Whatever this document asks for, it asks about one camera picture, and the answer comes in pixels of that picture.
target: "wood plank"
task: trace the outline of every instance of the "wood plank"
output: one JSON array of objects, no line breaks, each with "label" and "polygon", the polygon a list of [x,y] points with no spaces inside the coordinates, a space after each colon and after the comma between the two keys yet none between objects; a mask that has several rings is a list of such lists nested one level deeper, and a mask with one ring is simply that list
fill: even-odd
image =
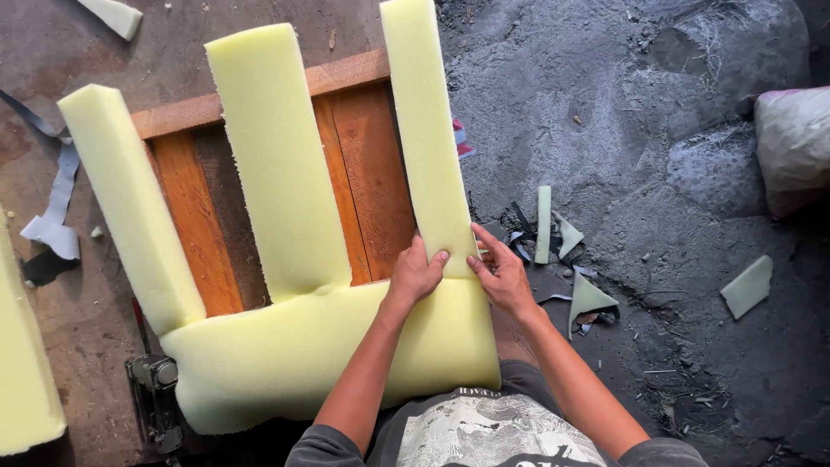
[{"label": "wood plank", "polygon": [[[305,69],[305,80],[311,96],[388,79],[389,61],[385,48]],[[136,112],[132,116],[139,137],[148,140],[181,130],[217,124],[222,121],[222,103],[218,94],[208,94]]]},{"label": "wood plank", "polygon": [[208,182],[189,132],[153,140],[159,182],[208,317],[244,311]]},{"label": "wood plank", "polygon": [[191,135],[196,142],[244,309],[253,310],[271,304],[251,231],[251,219],[245,207],[242,183],[225,128],[211,126],[192,131]]},{"label": "wood plank", "polygon": [[340,140],[337,136],[337,129],[334,127],[331,101],[328,96],[318,96],[311,102],[314,105],[320,141],[323,143],[325,162],[329,166],[329,177],[340,214],[340,225],[343,226],[346,252],[349,254],[349,265],[352,267],[352,285],[369,283],[372,282],[369,261],[366,258],[366,248],[360,233],[357,211],[354,208],[343,152],[340,150]]},{"label": "wood plank", "polygon": [[415,231],[390,102],[388,83],[331,97],[373,281],[392,275]]}]

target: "sack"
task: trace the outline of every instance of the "sack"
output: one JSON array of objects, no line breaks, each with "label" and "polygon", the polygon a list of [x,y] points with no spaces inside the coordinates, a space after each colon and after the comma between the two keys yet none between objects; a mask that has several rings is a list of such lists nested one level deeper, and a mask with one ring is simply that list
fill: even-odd
[{"label": "sack", "polygon": [[830,86],[765,92],[755,102],[755,131],[773,216],[830,192]]}]

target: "concrete floor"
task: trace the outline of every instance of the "concrete floor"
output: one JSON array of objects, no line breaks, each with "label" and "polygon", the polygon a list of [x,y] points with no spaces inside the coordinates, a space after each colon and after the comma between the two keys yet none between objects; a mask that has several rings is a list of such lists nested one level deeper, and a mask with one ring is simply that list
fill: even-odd
[{"label": "concrete floor", "polygon": [[[534,214],[536,187],[553,185],[586,235],[577,263],[621,302],[622,322],[574,345],[623,404],[713,466],[830,465],[827,206],[774,222],[740,119],[748,94],[810,86],[811,58],[827,84],[828,6],[437,4],[452,109],[479,151],[461,163],[474,217],[512,224],[511,201]],[[762,254],[772,292],[736,322],[718,291]],[[563,271],[530,271],[540,297],[569,292]],[[546,308],[564,329],[567,306]]]}]

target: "graphic print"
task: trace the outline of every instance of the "graphic print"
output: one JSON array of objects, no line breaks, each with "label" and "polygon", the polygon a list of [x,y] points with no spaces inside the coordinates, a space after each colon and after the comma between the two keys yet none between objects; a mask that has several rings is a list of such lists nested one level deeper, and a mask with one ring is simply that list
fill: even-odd
[{"label": "graphic print", "polygon": [[[398,467],[492,467],[516,455],[607,467],[593,442],[527,396],[455,397],[409,417]],[[519,465],[531,463],[519,462]]]}]

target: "workbench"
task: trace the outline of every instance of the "workbench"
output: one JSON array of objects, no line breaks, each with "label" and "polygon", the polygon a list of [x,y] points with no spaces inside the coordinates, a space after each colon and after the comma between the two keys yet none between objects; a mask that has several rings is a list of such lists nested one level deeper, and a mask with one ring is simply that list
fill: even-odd
[{"label": "workbench", "polygon": [[[0,87],[60,127],[62,118],[55,101],[91,82],[120,89],[131,112],[212,94],[215,87],[203,44],[250,27],[291,22],[300,36],[306,67],[383,47],[378,6],[373,0],[169,0],[170,9],[162,1],[125,2],[144,13],[131,42],[118,37],[77,2],[13,0],[0,4]],[[387,90],[383,84],[373,86],[374,94],[384,99]],[[315,105],[330,106],[331,102],[318,100]],[[348,112],[348,96],[339,98],[337,106]],[[0,203],[14,213],[9,219],[12,244],[17,256],[28,260],[43,247],[18,234],[46,208],[59,147],[24,124],[7,106],[0,106],[0,125]],[[223,128],[207,126],[190,135],[242,307],[261,307],[269,299]],[[181,139],[168,138],[166,142],[169,148],[181,144]],[[157,156],[164,152],[164,143],[162,147],[154,145]],[[161,458],[152,445],[139,439],[124,370],[125,360],[143,353],[130,304],[133,293],[83,165],[76,177],[66,225],[80,236],[80,267],[61,274],[53,283],[31,289],[28,297],[69,427],[59,440],[31,450],[26,457],[0,460],[0,465],[158,461]],[[96,226],[104,230],[103,237],[90,237]],[[363,282],[388,272],[389,263],[383,258],[369,252],[365,260]],[[205,444],[196,440],[189,446],[197,452]]]}]

